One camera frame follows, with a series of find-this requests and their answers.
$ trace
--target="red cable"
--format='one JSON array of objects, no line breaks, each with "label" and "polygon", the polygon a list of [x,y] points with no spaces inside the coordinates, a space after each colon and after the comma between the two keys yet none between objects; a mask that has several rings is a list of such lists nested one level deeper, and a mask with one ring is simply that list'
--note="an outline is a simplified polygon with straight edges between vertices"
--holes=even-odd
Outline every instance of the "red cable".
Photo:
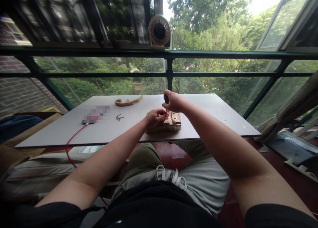
[{"label": "red cable", "polygon": [[[88,123],[87,124],[85,124],[78,132],[76,132],[76,134],[75,135],[73,135],[73,137],[67,142],[67,144],[66,144],[66,155],[67,155],[67,157],[69,158],[69,161],[70,161],[70,163],[74,166],[74,168],[77,168],[76,167],[76,165],[75,165],[75,163],[72,161],[72,159],[70,158],[70,156],[69,156],[69,143],[71,142],[71,140],[82,130],[82,129],[84,129],[86,126],[88,125]],[[101,196],[99,196],[101,199],[102,199],[102,201],[103,201],[103,203],[108,207],[108,204],[105,202],[105,200],[101,197]]]}]

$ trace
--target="black shirt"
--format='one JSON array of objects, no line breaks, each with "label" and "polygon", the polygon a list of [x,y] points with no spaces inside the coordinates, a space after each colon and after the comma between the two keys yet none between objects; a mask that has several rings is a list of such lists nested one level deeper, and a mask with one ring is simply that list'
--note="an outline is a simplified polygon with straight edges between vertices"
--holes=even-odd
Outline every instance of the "black shirt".
[{"label": "black shirt", "polygon": [[[41,207],[20,206],[14,213],[16,227],[79,227],[92,207],[56,202]],[[262,204],[250,208],[246,227],[318,227],[309,215],[282,205]],[[131,188],[115,199],[94,227],[221,227],[189,195],[166,181],[152,181]]]}]

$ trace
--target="wrist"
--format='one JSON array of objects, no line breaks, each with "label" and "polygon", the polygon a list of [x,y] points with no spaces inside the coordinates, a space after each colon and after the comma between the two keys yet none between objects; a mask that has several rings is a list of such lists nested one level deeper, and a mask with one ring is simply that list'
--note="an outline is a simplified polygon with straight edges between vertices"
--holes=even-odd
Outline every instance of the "wrist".
[{"label": "wrist", "polygon": [[195,104],[193,104],[190,101],[185,101],[181,107],[180,112],[185,114],[185,116],[187,116],[189,113],[191,113],[191,111],[193,110]]},{"label": "wrist", "polygon": [[142,119],[142,120],[138,123],[138,125],[141,127],[141,129],[142,129],[143,131],[146,132],[146,130],[147,130],[147,128],[148,128],[148,122],[147,122],[146,118]]}]

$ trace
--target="white shoelace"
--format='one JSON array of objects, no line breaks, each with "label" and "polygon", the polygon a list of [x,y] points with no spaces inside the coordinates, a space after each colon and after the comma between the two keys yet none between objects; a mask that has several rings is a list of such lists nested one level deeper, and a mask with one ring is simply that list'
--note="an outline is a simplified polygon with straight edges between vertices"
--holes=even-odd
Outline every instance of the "white shoelace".
[{"label": "white shoelace", "polygon": [[[159,179],[159,175],[158,175],[158,169],[159,169],[159,168],[162,169],[161,180],[163,180],[163,181],[168,181],[168,179],[169,179],[170,176],[168,176],[168,179],[166,180],[166,170],[165,170],[165,167],[164,167],[163,165],[159,165],[159,166],[157,167],[157,169],[156,169],[156,180],[160,180],[160,179]],[[176,168],[176,172],[175,172],[175,174],[173,175],[171,182],[172,182],[174,185],[176,185],[177,187],[179,187],[179,188],[181,188],[182,190],[185,191],[185,190],[186,190],[186,179],[185,179],[184,177],[178,177],[178,174],[179,174],[179,171],[178,171],[178,169]],[[180,183],[181,179],[183,179],[184,182],[185,182],[184,186],[181,186],[181,185],[182,185],[182,184]]]}]

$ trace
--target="brick wall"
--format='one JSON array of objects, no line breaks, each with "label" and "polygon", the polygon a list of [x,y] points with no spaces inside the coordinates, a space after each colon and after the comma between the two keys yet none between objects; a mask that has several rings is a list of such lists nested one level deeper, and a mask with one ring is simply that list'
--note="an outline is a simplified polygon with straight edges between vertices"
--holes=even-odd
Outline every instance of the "brick wall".
[{"label": "brick wall", "polygon": [[[7,32],[7,25],[0,22],[0,44],[16,45]],[[24,64],[14,57],[0,57],[0,73],[29,72]],[[43,111],[55,107],[62,113],[67,109],[35,78],[0,78],[0,118],[15,112]]]}]

